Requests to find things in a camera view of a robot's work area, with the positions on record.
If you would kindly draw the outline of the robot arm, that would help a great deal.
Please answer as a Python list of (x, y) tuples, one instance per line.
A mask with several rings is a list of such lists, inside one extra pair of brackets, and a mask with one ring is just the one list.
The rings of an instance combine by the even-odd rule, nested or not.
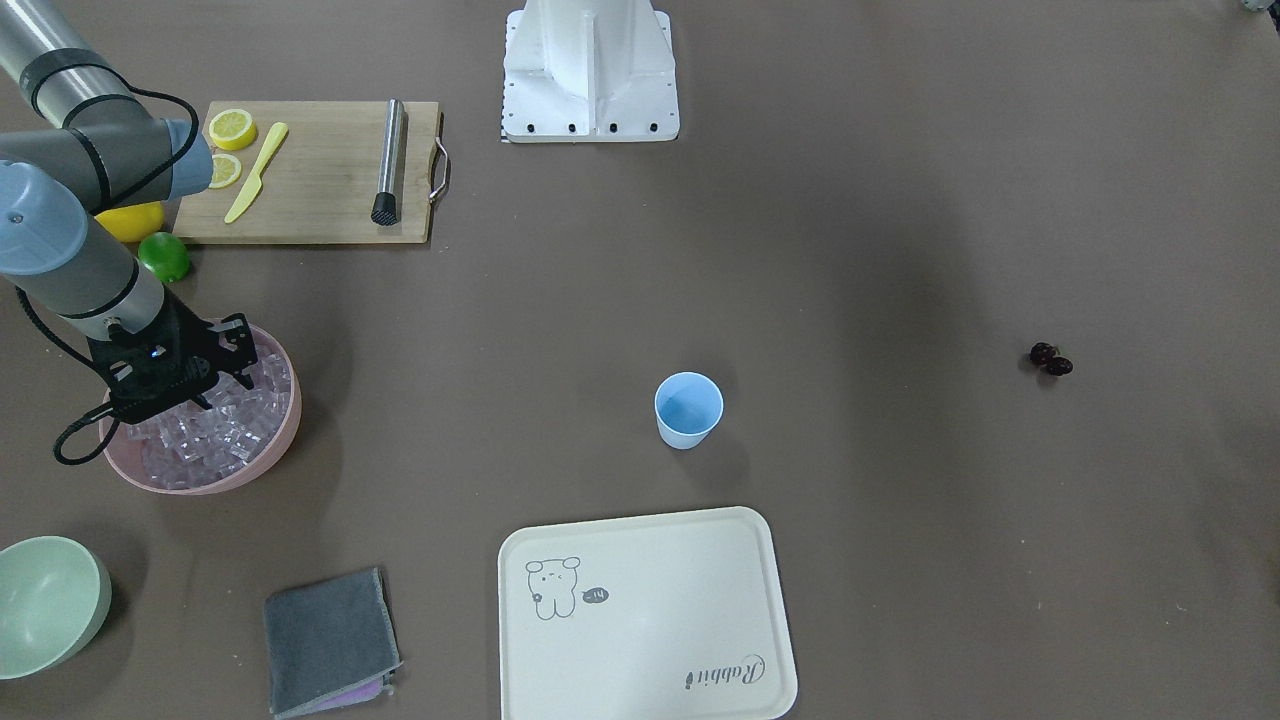
[(76, 360), (108, 392), (99, 415), (137, 424), (209, 407), (224, 378), (251, 388), (246, 318), (191, 311), (99, 219), (207, 188), (195, 108), (127, 81), (49, 1), (5, 1), (1, 40), (3, 72), (47, 122), (3, 136), (3, 277), (83, 336)]

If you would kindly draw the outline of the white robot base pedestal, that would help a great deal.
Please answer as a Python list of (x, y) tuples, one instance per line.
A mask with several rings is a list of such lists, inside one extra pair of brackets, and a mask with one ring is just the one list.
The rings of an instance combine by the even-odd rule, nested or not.
[(667, 13), (649, 1), (527, 1), (504, 23), (500, 137), (640, 143), (678, 137)]

